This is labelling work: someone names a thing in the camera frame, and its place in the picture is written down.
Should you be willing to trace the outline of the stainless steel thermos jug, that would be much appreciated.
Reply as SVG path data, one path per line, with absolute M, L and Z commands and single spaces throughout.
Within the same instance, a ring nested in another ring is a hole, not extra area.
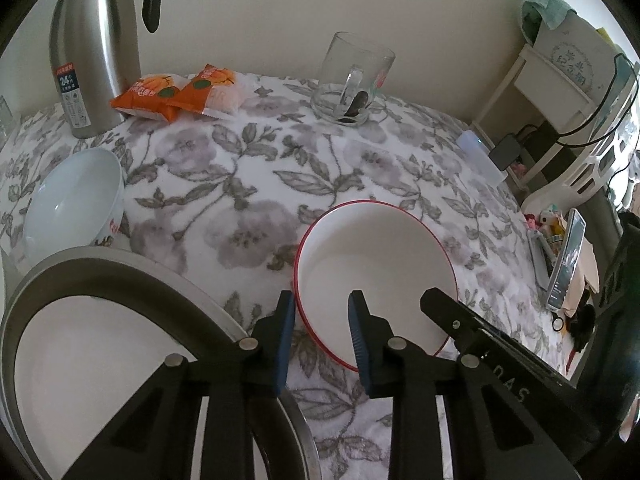
M 125 120 L 111 106 L 141 77 L 134 0 L 56 0 L 52 75 L 72 135 L 89 139 Z

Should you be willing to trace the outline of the white shelf unit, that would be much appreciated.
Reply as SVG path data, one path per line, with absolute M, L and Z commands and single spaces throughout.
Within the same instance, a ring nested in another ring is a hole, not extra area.
M 585 90 L 545 56 L 522 47 L 506 76 L 472 120 L 480 140 L 495 148 L 514 136 L 524 167 L 506 168 L 508 182 L 520 200 L 567 169 L 585 143 L 601 129 L 608 87 L 597 96 Z

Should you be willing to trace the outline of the orange snack packet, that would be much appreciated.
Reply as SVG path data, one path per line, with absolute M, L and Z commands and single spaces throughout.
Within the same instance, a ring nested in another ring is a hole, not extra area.
M 249 96 L 250 88 L 243 77 L 228 68 L 207 64 L 168 103 L 179 110 L 213 117 L 216 112 L 235 114 Z
M 188 82 L 188 78 L 175 74 L 146 75 L 120 96 L 111 99 L 110 104 L 122 114 L 170 124 L 179 114 L 178 108 L 171 104 L 171 99 Z

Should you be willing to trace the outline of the left orange snack packet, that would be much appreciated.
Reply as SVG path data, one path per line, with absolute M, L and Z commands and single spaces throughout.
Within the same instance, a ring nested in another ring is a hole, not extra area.
M 178 108 L 171 104 L 171 99 L 188 82 L 188 78 L 175 74 L 146 75 L 120 96 L 111 99 L 110 104 L 122 114 L 170 124 L 179 114 Z

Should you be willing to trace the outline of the pale blue ceramic bowl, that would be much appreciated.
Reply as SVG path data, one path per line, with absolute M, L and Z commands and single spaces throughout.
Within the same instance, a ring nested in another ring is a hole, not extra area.
M 74 247 L 111 246 L 124 216 L 124 172 L 115 154 L 88 148 L 70 155 L 32 196 L 23 226 L 25 257 L 35 266 Z

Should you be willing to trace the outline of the black power adapter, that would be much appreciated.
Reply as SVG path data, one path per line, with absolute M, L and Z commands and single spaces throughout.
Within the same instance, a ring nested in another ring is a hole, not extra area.
M 509 133 L 489 151 L 488 157 L 500 171 L 504 171 L 518 159 L 521 151 L 521 142 L 513 133 Z

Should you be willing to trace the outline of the floral grey tablecloth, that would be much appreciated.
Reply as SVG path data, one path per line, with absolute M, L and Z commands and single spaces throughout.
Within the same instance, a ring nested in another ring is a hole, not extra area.
M 540 304 L 525 217 L 506 183 L 485 183 L 464 160 L 456 141 L 468 124 L 378 95 L 364 125 L 337 127 L 311 111 L 314 81 L 245 77 L 253 93 L 233 115 L 129 118 L 91 140 L 72 136 L 58 103 L 23 118 L 1 151 L 2 249 L 21 259 L 37 185 L 71 154 L 100 146 L 125 171 L 114 247 L 183 275 L 250 330 L 290 284 L 307 226 L 336 204 L 379 200 L 442 242 L 462 302 L 566 372 L 568 336 Z M 385 479 L 390 402 L 367 400 L 356 374 L 297 323 L 288 384 L 323 479 Z

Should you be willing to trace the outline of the right orange snack packet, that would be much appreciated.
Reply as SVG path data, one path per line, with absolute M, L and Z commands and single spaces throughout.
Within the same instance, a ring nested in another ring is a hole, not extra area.
M 213 117 L 216 112 L 235 114 L 249 96 L 250 88 L 243 77 L 228 68 L 207 64 L 168 103 L 179 110 Z

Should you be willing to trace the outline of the white plastic chair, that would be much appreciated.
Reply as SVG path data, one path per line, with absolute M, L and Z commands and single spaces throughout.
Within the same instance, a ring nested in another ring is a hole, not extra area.
M 523 214 L 540 214 L 551 205 L 562 211 L 578 207 L 595 196 L 623 162 L 628 162 L 632 147 L 623 122 L 631 112 L 638 90 L 634 66 L 625 55 L 616 54 L 614 76 L 599 106 L 583 124 L 555 138 L 547 153 L 521 178 L 525 182 L 540 176 L 565 151 L 573 156 L 556 178 L 524 198 Z

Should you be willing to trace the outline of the red rim strawberry bowl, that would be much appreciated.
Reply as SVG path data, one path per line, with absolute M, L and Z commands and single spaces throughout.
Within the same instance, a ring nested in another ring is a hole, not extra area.
M 330 359 L 353 372 L 349 294 L 363 292 L 369 310 L 386 318 L 396 335 L 436 356 L 449 336 L 421 311 L 420 299 L 432 287 L 458 298 L 444 246 L 415 216 L 375 200 L 353 200 L 322 214 L 304 234 L 294 260 L 294 294 L 308 334 Z

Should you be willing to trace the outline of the glass mug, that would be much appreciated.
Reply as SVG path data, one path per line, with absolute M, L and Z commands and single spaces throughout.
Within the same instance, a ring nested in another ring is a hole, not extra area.
M 337 32 L 326 51 L 317 88 L 310 98 L 314 114 L 344 126 L 361 126 L 395 62 L 393 50 L 352 32 Z M 367 110 L 354 124 L 340 122 L 359 91 L 369 93 Z

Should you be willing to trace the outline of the dark hair clip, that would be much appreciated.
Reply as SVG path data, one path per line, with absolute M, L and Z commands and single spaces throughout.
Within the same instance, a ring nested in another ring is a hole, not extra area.
M 343 117 L 340 119 L 340 122 L 344 122 L 345 124 L 354 124 L 367 110 L 368 105 L 369 93 L 363 90 L 359 91 L 350 103 Z

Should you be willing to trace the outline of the white power strip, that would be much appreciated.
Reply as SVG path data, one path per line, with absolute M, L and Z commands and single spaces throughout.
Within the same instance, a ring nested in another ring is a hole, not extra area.
M 487 146 L 472 130 L 463 131 L 457 138 L 457 144 L 465 159 L 491 186 L 498 186 L 506 180 L 506 172 L 500 171 L 489 158 Z

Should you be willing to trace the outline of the large steel basin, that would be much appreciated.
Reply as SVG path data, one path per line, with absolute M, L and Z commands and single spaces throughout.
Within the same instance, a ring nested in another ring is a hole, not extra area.
M 66 249 L 38 263 L 17 285 L 1 325 L 1 473 L 11 479 L 43 479 L 47 469 L 25 429 L 16 394 L 18 347 L 32 319 L 53 301 L 93 296 L 137 313 L 178 342 L 188 361 L 210 359 L 250 336 L 213 300 L 185 278 L 132 252 L 101 247 Z M 274 399 L 254 399 L 248 423 L 255 460 L 270 479 L 317 479 L 321 468 L 314 439 L 284 386 Z M 205 425 L 200 422 L 192 474 L 200 476 Z

